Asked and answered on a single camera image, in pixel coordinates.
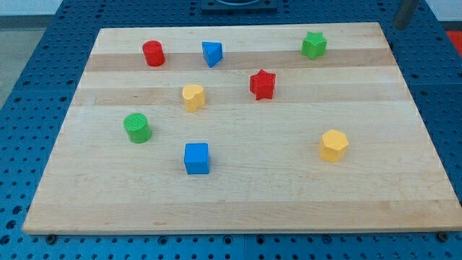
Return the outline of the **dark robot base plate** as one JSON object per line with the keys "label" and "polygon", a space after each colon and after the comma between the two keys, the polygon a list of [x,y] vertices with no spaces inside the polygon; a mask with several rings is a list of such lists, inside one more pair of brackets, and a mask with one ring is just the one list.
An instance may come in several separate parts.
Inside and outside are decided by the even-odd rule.
{"label": "dark robot base plate", "polygon": [[202,13],[276,11],[277,0],[200,0]]}

